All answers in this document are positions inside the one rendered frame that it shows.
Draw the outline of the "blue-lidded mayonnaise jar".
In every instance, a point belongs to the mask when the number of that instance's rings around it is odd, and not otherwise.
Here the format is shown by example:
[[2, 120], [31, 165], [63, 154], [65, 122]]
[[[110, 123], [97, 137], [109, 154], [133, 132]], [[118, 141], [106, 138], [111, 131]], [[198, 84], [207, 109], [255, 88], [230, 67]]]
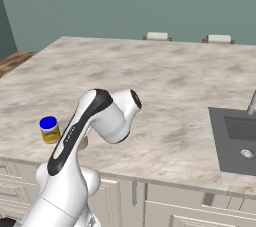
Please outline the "blue-lidded mayonnaise jar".
[[48, 144], [54, 144], [60, 139], [60, 129], [57, 119], [54, 116], [45, 116], [40, 122], [40, 130], [43, 141]]

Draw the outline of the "grey metal tap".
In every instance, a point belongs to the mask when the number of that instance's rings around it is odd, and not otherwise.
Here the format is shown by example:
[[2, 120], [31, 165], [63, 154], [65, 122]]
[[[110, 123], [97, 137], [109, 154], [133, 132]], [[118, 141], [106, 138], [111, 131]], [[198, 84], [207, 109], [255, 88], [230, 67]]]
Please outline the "grey metal tap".
[[256, 108], [256, 90], [254, 91], [251, 102], [247, 108], [247, 114], [253, 115], [255, 108]]

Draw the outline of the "grey sink basin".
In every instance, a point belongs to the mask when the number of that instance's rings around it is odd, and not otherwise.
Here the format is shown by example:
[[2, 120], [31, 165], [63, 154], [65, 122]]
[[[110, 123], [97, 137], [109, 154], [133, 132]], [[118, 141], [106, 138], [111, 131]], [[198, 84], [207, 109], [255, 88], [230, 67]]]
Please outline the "grey sink basin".
[[256, 176], [256, 112], [209, 107], [222, 172]]

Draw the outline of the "cream cupboard door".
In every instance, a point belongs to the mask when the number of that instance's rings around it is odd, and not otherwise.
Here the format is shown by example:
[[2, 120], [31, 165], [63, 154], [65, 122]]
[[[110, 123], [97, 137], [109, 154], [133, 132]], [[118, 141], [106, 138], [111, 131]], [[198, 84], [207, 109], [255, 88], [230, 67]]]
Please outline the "cream cupboard door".
[[119, 181], [103, 178], [88, 203], [102, 227], [122, 227]]

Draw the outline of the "cream drawer front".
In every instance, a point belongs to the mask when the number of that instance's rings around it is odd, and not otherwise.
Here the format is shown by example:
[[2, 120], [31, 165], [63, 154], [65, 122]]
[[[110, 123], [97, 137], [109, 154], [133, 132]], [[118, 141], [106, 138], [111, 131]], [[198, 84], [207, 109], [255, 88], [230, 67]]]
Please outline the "cream drawer front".
[[18, 221], [29, 211], [37, 198], [37, 164], [0, 157], [0, 218]]
[[256, 219], [147, 201], [145, 227], [256, 227]]

